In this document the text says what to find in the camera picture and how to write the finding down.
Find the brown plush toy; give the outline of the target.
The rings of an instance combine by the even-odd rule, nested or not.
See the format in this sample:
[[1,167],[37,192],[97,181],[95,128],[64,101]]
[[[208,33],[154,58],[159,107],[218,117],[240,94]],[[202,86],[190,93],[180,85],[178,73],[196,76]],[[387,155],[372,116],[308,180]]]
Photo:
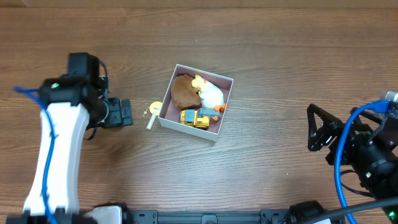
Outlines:
[[201,105],[198,89],[192,87],[192,80],[193,77],[184,74],[175,77],[172,82],[172,102],[180,110],[199,108]]

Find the yellow toy truck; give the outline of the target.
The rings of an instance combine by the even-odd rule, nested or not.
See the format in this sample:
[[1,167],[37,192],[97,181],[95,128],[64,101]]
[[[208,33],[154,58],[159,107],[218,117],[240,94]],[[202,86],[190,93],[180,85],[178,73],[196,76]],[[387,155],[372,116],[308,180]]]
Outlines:
[[208,129],[210,127],[210,119],[219,121],[221,114],[212,110],[199,108],[197,110],[189,109],[180,112],[180,123],[198,129]]

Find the white duck plush toy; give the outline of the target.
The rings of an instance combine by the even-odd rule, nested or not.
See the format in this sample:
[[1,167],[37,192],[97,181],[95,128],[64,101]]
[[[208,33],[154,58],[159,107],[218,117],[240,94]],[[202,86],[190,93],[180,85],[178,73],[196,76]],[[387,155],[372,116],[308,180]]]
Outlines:
[[224,94],[216,85],[199,75],[195,76],[191,84],[193,88],[198,90],[198,96],[201,98],[201,108],[217,113],[225,111]]

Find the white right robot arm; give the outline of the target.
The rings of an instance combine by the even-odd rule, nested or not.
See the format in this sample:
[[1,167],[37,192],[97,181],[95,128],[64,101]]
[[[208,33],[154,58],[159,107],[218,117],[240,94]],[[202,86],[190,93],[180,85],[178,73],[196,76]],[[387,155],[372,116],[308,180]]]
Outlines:
[[381,208],[397,223],[397,92],[350,111],[347,122],[310,104],[308,150],[330,149],[341,208],[326,211],[316,200],[290,206],[284,223],[356,223],[355,212]]

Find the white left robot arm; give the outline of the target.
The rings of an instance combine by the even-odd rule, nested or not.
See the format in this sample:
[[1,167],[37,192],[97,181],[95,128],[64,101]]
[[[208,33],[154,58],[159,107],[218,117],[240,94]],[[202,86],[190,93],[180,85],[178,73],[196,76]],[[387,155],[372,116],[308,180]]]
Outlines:
[[78,173],[85,132],[133,124],[131,102],[109,97],[105,64],[86,52],[70,53],[66,74],[38,89],[17,87],[40,106],[41,141],[34,181],[19,216],[7,223],[134,223],[125,203],[80,210]]

